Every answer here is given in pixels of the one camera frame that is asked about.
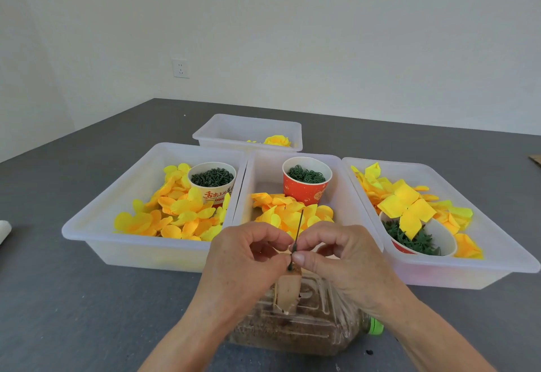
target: bottle cap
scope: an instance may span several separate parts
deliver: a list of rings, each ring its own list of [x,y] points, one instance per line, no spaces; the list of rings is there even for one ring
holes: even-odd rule
[[[383,333],[383,325],[376,318],[370,318],[369,335],[381,335]]]

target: electrical outlet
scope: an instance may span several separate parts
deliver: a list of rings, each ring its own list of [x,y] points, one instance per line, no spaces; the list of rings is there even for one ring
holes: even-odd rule
[[[190,78],[190,66],[186,60],[175,60],[171,61],[172,63],[172,75],[175,77],[184,77],[186,79]]]

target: white wall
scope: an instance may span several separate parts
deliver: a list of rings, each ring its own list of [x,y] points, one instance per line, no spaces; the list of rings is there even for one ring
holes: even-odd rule
[[[25,0],[0,0],[0,162],[74,130]]]
[[[541,0],[29,1],[78,129],[163,97],[541,135]]]

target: gray tabletop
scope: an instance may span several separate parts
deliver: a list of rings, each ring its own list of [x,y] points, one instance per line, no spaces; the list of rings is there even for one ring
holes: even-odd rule
[[[0,246],[0,369],[133,371],[177,322],[199,274],[108,266],[61,227],[154,144],[197,144],[215,113],[300,122],[306,152],[428,164],[541,259],[541,168],[527,158],[541,137],[153,99],[0,164],[0,219],[14,226]],[[481,291],[412,289],[497,369],[534,371],[540,286],[513,273]],[[414,368],[385,332],[332,358],[224,344],[209,370]]]

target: white paper cup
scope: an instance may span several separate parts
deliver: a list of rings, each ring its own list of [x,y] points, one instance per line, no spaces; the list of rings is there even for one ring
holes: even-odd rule
[[[226,169],[231,174],[233,174],[233,179],[226,185],[221,185],[219,187],[202,187],[192,182],[192,176],[194,174],[204,173],[205,171],[212,169]],[[226,163],[201,163],[193,166],[190,171],[188,171],[188,179],[190,180],[190,184],[192,184],[192,187],[197,187],[201,190],[201,194],[203,194],[203,199],[205,202],[212,201],[214,203],[213,207],[220,207],[223,204],[223,199],[226,194],[231,194],[231,192],[233,191],[233,186],[236,180],[236,170],[233,166]]]
[[[384,212],[381,212],[379,214],[379,219],[382,222],[398,220],[398,218],[389,218],[388,215]],[[431,218],[430,221],[425,224],[425,230],[428,234],[432,236],[432,244],[434,244],[434,246],[436,247],[440,247],[440,250],[442,251],[442,257],[450,257],[455,255],[456,249],[458,248],[458,246],[456,245],[456,239],[449,232],[449,230],[447,230],[447,228],[443,226],[442,223],[440,223],[434,218]],[[402,253],[420,254],[416,251],[413,251],[411,248],[408,248],[407,246],[403,246],[393,237],[391,237],[391,239],[396,249],[401,251]]]

